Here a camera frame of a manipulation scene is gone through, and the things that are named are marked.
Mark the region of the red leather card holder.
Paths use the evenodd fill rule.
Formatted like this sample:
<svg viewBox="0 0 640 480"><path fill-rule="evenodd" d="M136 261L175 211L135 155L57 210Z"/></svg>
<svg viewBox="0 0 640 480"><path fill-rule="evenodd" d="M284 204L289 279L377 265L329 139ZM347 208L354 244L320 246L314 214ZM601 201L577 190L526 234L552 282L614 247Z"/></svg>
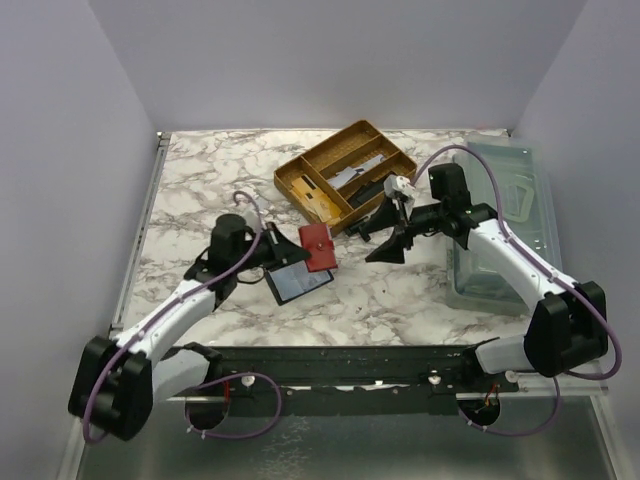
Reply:
<svg viewBox="0 0 640 480"><path fill-rule="evenodd" d="M305 261L311 273L338 267L335 246L329 227L325 223L310 224L298 229L301 247L310 253Z"/></svg>

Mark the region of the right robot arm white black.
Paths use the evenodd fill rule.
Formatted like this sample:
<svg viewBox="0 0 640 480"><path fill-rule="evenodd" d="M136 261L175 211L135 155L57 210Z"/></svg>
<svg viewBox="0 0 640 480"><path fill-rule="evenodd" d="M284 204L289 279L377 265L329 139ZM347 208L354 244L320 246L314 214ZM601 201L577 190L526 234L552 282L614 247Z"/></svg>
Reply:
<svg viewBox="0 0 640 480"><path fill-rule="evenodd" d="M407 178L386 178L385 199L361 233L385 228L393 232L366 260L402 264L415 237L443 234L491 264L524 301L531 320L523 335L472 347L471 370L479 375L533 371L554 377L607 353L605 295L596 283L578 283L563 274L521 244L494 208L472 203L460 166L432 167L429 180L436 201L417 207Z"/></svg>

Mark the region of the black leather card holder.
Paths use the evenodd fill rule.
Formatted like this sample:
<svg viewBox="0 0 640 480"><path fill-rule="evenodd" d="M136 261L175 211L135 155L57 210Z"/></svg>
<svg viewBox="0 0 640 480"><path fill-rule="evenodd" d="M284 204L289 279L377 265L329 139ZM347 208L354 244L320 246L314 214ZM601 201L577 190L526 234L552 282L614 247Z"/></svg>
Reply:
<svg viewBox="0 0 640 480"><path fill-rule="evenodd" d="M334 281L333 274L328 270L309 272L304 261L267 271L265 278L280 306Z"/></svg>

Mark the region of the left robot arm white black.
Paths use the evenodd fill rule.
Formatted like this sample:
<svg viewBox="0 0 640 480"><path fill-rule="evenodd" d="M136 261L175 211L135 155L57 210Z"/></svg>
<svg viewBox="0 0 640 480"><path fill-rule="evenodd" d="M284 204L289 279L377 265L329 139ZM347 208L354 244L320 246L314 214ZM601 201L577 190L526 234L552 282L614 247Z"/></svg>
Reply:
<svg viewBox="0 0 640 480"><path fill-rule="evenodd" d="M96 336L85 345L68 402L69 413L82 422L85 442L100 442L94 430L120 440L140 432L158 390L154 371L177 340L231 295L239 273L274 270L310 256L272 222L218 217L209 246L159 307L118 336Z"/></svg>

